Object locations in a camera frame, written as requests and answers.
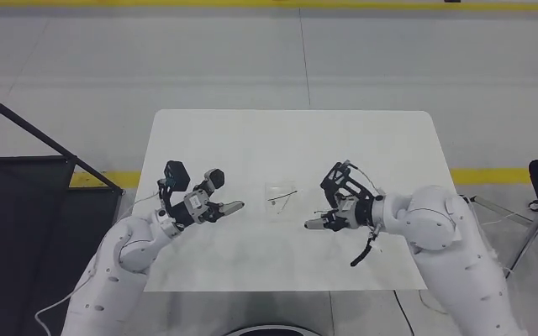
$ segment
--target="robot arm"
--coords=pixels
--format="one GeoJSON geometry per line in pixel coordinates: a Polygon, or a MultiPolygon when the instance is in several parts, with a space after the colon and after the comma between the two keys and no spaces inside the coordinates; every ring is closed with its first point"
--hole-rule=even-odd
{"type": "Polygon", "coordinates": [[[211,170],[180,202],[173,192],[187,190],[190,178],[181,162],[169,161],[157,182],[162,208],[148,218],[128,217],[105,235],[69,302],[62,336],[117,336],[136,306],[150,267],[161,249],[193,223],[216,222],[244,207],[240,201],[213,203],[209,197],[224,184],[224,173],[211,170]]]}
{"type": "Polygon", "coordinates": [[[462,197],[440,186],[374,197],[356,181],[349,183],[350,167],[349,161],[337,163],[325,177],[321,186],[333,210],[306,222],[306,228],[370,228],[367,248],[352,266],[367,256],[380,232],[404,236],[425,284],[462,335],[527,334],[515,322],[504,273],[462,197]]]}

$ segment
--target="yellow floor line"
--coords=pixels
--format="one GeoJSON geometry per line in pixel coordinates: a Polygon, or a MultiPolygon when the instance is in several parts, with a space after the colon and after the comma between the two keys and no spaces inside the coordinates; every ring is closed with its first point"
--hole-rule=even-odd
{"type": "MultiPolygon", "coordinates": [[[[139,171],[106,171],[108,179],[123,189],[138,187],[139,171]]],[[[490,168],[490,169],[451,169],[452,180],[456,185],[468,184],[526,184],[530,183],[526,168],[490,168]]],[[[85,171],[76,172],[71,179],[71,186],[104,186],[104,184],[85,171]]]]}
{"type": "Polygon", "coordinates": [[[538,3],[434,3],[360,0],[0,0],[0,7],[264,7],[388,10],[538,11],[538,3]]]}

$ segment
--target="white tabletop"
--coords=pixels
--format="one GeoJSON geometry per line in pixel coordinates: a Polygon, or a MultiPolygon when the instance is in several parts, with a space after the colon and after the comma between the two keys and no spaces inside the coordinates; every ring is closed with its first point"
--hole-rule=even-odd
{"type": "MultiPolygon", "coordinates": [[[[219,168],[214,202],[245,208],[217,223],[194,224],[164,248],[146,291],[347,291],[424,289],[403,238],[381,234],[357,267],[367,229],[310,231],[304,221],[327,209],[319,184],[350,160],[385,192],[454,185],[430,115],[399,111],[162,110],[157,113],[137,199],[156,191],[169,160],[182,161],[191,186],[219,168]],[[266,185],[298,192],[286,216],[266,210],[266,185]]],[[[353,175],[368,186],[356,171],[353,175]]],[[[182,195],[172,198],[180,202],[182,195]]],[[[156,198],[134,207],[144,216],[156,198]]]]}

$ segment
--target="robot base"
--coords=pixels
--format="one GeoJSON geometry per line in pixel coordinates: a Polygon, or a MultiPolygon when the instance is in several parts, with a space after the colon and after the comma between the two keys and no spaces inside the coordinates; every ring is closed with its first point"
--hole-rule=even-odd
{"type": "Polygon", "coordinates": [[[300,327],[292,327],[285,325],[260,325],[249,328],[242,328],[228,333],[226,336],[320,336],[317,333],[311,332],[300,327]]]}

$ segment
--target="clear plastic container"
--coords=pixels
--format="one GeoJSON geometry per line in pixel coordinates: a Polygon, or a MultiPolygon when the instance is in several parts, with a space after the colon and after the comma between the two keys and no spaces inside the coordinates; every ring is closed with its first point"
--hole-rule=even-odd
{"type": "Polygon", "coordinates": [[[270,222],[286,222],[297,214],[299,203],[295,181],[266,183],[266,215],[270,222]]]}

